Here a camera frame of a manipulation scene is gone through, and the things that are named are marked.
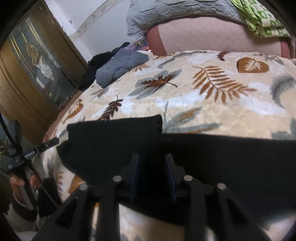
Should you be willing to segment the person's left hand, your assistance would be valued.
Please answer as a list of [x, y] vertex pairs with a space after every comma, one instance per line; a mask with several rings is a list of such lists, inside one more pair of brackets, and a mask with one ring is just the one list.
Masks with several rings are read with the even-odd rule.
[[[25, 185], [24, 180], [22, 180], [20, 177], [13, 175], [10, 178], [10, 185], [12, 187], [12, 190], [15, 194], [16, 199], [21, 203], [21, 204], [26, 204], [26, 201], [22, 195], [21, 192], [21, 187]], [[33, 174], [30, 178], [30, 185], [34, 187], [35, 189], [38, 189], [41, 187], [41, 182], [37, 179], [36, 175]]]

